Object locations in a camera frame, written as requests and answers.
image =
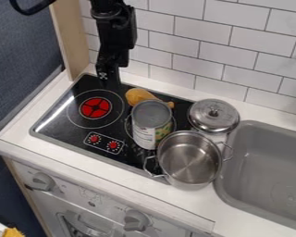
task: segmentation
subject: pot handle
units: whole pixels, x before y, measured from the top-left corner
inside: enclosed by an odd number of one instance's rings
[[[229,149],[229,151],[230,151],[230,156],[229,156],[228,158],[226,158],[226,159],[223,159],[223,162],[225,162],[225,161],[229,161],[230,159],[232,159],[234,149],[233,149],[230,145],[227,145],[227,144],[224,143],[224,142],[218,142],[218,143],[215,143],[215,145],[219,145],[219,144],[223,144],[223,145],[225,145],[225,147],[227,147],[227,148]]]
[[[165,174],[153,174],[151,171],[148,170],[148,168],[147,168],[148,160],[155,159],[155,158],[156,158],[156,156],[148,156],[148,157],[146,157],[144,159],[144,162],[143,162],[143,170],[146,171],[153,178],[165,177],[166,176]]]

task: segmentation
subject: stovetop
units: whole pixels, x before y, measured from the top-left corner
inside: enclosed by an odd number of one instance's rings
[[[155,151],[140,148],[131,138],[132,107],[125,98],[126,91],[131,88],[127,84],[111,87],[93,75],[84,74],[32,126],[31,135],[143,173],[144,159],[155,155]],[[175,103],[173,120],[177,131],[191,129],[187,118],[190,101],[151,93],[165,102]],[[160,173],[154,162],[148,169]]]

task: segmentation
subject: metal rim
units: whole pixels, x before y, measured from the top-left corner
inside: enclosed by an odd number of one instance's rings
[[[183,181],[180,181],[178,179],[176,179],[175,177],[173,177],[172,175],[170,175],[165,169],[164,169],[164,166],[160,163],[160,160],[159,160],[159,157],[160,156],[160,150],[162,148],[162,146],[167,142],[167,140],[173,136],[176,136],[178,134],[183,134],[183,133],[188,133],[188,134],[191,134],[193,136],[197,136],[197,137],[201,137],[202,139],[204,139],[207,143],[209,143],[215,150],[216,150],[216,153],[218,155],[218,167],[217,167],[217,171],[216,171],[216,174],[214,175],[214,177],[210,180],[208,180],[207,182],[199,182],[199,183],[189,183],[189,182],[183,182]],[[159,166],[161,167],[161,169],[163,170],[163,173],[166,175],[166,178],[170,177],[171,179],[179,182],[179,183],[182,183],[182,184],[186,184],[186,185],[190,185],[190,186],[199,186],[199,185],[203,185],[203,184],[206,184],[206,183],[211,183],[212,181],[214,181],[217,176],[219,175],[221,169],[222,169],[222,164],[223,164],[223,158],[222,158],[222,154],[219,150],[219,148],[217,147],[217,145],[215,143],[213,143],[210,139],[206,138],[204,135],[200,134],[199,132],[197,131],[175,131],[175,132],[172,132],[170,133],[164,140],[161,141],[161,143],[159,144],[158,146],[158,149],[157,149],[157,159],[158,159],[158,163],[159,163]]]
[[[138,109],[138,106],[141,106],[141,105],[146,104],[146,103],[148,103],[148,102],[156,102],[156,103],[158,103],[158,104],[163,105],[164,107],[166,107],[166,110],[169,112],[169,118],[168,118],[168,120],[167,120],[166,122],[164,122],[163,124],[160,124],[160,125],[158,125],[158,126],[156,126],[156,127],[148,127],[148,126],[143,126],[143,127],[148,128],[148,129],[156,129],[156,128],[160,128],[160,127],[166,126],[167,123],[172,119],[172,110],[171,110],[171,108],[170,108],[165,102],[162,102],[162,101],[159,101],[159,100],[144,100],[144,101],[141,101],[140,103],[138,103],[138,104],[137,104],[137,105],[131,110],[131,113],[130,113],[130,114],[131,114],[132,119],[135,118],[135,117],[134,117],[134,113],[135,113],[136,109]]]

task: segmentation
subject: stainless steel sink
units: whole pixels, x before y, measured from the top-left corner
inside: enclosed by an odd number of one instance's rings
[[[215,181],[227,204],[296,229],[296,132],[243,121],[228,137],[234,156]]]

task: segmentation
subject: gray wall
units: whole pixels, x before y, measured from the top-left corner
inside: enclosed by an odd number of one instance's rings
[[[0,128],[2,120],[60,65],[49,10],[26,17],[8,0],[0,0]]]
[[[0,129],[42,85],[53,79],[61,66],[62,57],[49,10],[25,17],[16,12],[8,0],[0,0]],[[0,221],[17,226],[28,237],[45,236],[1,157]]]

